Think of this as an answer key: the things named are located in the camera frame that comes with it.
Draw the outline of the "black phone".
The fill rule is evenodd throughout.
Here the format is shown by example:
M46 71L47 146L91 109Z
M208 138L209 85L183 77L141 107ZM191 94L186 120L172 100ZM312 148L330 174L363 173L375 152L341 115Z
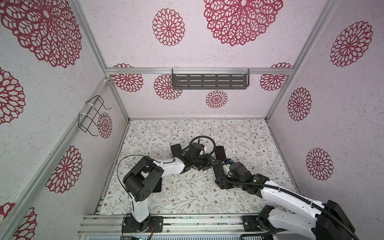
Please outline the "black phone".
M222 176L225 175L223 163L221 161L213 161L212 168L215 175L215 183L220 186L222 184Z

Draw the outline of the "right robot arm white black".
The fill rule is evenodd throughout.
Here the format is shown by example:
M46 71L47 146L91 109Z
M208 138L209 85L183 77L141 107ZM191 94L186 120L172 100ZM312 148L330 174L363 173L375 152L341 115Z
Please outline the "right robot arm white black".
M213 162L215 182L222 190L240 188L250 195L278 204L266 205L256 215L243 217L245 234L240 238L262 237L289 231L311 240L356 240L355 228L339 204L315 201L282 188L268 177L253 175L243 164Z

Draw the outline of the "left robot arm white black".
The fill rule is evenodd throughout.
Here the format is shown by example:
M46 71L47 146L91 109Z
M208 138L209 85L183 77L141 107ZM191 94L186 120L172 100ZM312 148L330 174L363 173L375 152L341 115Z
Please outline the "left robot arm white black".
M191 169L205 171L212 166L211 156L197 158L174 157L171 160L154 160L143 156L120 181L132 200L132 218L137 224L147 221L150 216L147 198L153 193L161 178L180 175Z

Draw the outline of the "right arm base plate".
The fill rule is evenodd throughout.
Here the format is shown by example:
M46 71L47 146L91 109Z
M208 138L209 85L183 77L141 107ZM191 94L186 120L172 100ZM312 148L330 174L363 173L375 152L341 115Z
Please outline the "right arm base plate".
M267 232L271 225L267 218L259 215L242 216L245 232Z

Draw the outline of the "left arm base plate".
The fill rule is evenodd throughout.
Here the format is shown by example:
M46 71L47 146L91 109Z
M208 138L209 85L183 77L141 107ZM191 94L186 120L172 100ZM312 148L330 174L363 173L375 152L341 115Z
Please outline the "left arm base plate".
M135 220L132 215L124 217L122 233L161 233L163 231L164 217L147 217L142 223Z

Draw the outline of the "dark metal wall shelf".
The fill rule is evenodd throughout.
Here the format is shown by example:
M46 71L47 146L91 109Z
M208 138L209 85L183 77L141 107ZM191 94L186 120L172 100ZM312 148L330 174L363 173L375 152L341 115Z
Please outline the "dark metal wall shelf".
M171 84L174 90L246 90L250 75L242 74L179 74L172 69Z

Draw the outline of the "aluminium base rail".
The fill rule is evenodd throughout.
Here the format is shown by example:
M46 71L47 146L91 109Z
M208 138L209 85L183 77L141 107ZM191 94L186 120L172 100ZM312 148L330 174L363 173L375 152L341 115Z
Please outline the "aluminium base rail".
M245 233L242 216L255 214L160 214L164 217L163 231L154 233L155 237L165 235L241 235ZM124 217L127 215L86 215L78 236L120 236ZM129 235L149 235L150 233L128 233Z

